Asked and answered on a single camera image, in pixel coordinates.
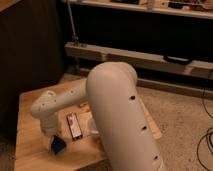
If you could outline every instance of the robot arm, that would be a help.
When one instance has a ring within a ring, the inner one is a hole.
[[[136,82],[137,74],[130,65],[103,63],[92,69],[80,86],[59,95],[51,92],[41,95],[31,112],[48,130],[54,126],[51,123],[55,120],[50,118],[54,118],[58,110],[88,100],[114,171],[165,171],[137,94]]]
[[[53,91],[45,91],[32,104],[31,115],[40,120],[41,130],[45,136],[51,137],[60,132],[57,112],[71,105],[86,101],[86,80],[73,89],[58,95]]]

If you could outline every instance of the wooden tabletop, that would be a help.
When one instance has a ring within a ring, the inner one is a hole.
[[[16,4],[20,0],[0,0],[0,12]]]
[[[59,93],[78,85],[81,81],[68,82],[20,95],[15,160],[16,171],[77,170],[106,159],[99,137],[91,135],[87,128],[87,120],[91,117],[91,114],[88,113],[88,105],[83,107],[71,106],[59,111],[59,120],[62,123],[62,135],[67,143],[67,148],[56,156],[48,152],[42,145],[43,135],[40,131],[40,123],[37,119],[31,117],[29,113],[31,104],[43,91],[48,89]],[[160,138],[160,130],[144,105],[143,108],[154,137]],[[72,141],[66,121],[66,115],[70,112],[77,113],[84,136],[81,140]]]

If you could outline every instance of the black cable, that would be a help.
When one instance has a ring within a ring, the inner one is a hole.
[[[201,142],[203,141],[204,138],[207,138],[207,139],[208,139],[208,140],[207,140],[207,144],[212,144],[212,139],[211,139],[211,136],[212,136],[212,135],[213,135],[213,127],[211,127],[211,128],[208,129],[207,133],[201,137],[201,139],[200,139],[200,141],[199,141],[199,143],[198,143],[198,145],[197,145],[197,159],[198,159],[200,165],[201,165],[204,169],[206,169],[207,171],[211,171],[211,170],[210,170],[209,168],[207,168],[207,166],[205,166],[205,165],[203,164],[203,162],[201,161],[200,155],[199,155],[199,149],[200,149],[200,144],[201,144]],[[213,148],[213,146],[212,146],[212,145],[211,145],[211,146],[208,146],[208,148],[209,148],[209,150],[211,151],[211,154],[213,155],[213,153],[212,153],[212,148]]]
[[[207,83],[209,82],[210,80],[210,77],[212,75],[212,72],[213,72],[213,69],[211,69],[209,71],[209,74],[208,74],[208,77],[207,77]],[[209,115],[210,118],[213,119],[213,115],[208,111],[207,107],[206,107],[206,104],[205,104],[205,94],[206,94],[206,86],[204,86],[203,88],[203,94],[202,94],[202,103],[203,103],[203,107],[204,107],[204,110],[206,111],[206,113]]]
[[[211,78],[212,72],[213,72],[213,69],[211,69],[211,70],[209,71],[209,74],[208,74],[208,77],[207,77],[207,83],[209,82],[209,80],[210,80],[210,78]],[[207,85],[205,85],[204,88],[203,88],[202,104],[203,104],[203,107],[204,107],[204,110],[206,111],[206,113],[209,115],[209,117],[210,117],[211,119],[213,119],[213,115],[208,111],[208,109],[207,109],[207,107],[206,107],[206,104],[205,104],[206,86],[207,86]],[[206,139],[206,143],[207,143],[208,149],[209,149],[211,155],[213,155],[213,150],[212,150],[212,149],[213,149],[212,136],[213,136],[213,127],[209,128],[209,129],[207,130],[207,133],[201,137],[201,139],[199,140],[198,145],[197,145],[197,153],[196,153],[196,154],[197,154],[197,159],[198,159],[200,165],[201,165],[205,170],[207,170],[207,171],[211,171],[211,170],[210,170],[209,168],[207,168],[207,166],[205,166],[205,165],[203,164],[203,162],[201,161],[200,155],[199,155],[199,149],[200,149],[200,144],[201,144],[201,142],[202,142],[204,139]]]

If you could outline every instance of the blue object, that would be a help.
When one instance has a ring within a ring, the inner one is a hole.
[[[66,143],[60,137],[54,135],[53,142],[51,144],[51,150],[55,155],[62,151],[66,147]]]

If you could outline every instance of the floor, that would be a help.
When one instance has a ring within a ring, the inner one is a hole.
[[[80,79],[80,76],[64,74],[60,83]],[[200,138],[213,121],[206,114],[200,98],[165,91],[138,87],[146,107],[152,114],[163,137],[157,140],[168,171],[204,171],[196,156]],[[213,113],[213,101],[206,101]],[[0,171],[14,170],[15,147],[0,137]],[[213,170],[213,157],[202,141],[199,150],[203,163]],[[109,161],[103,161],[82,171],[107,171]]]

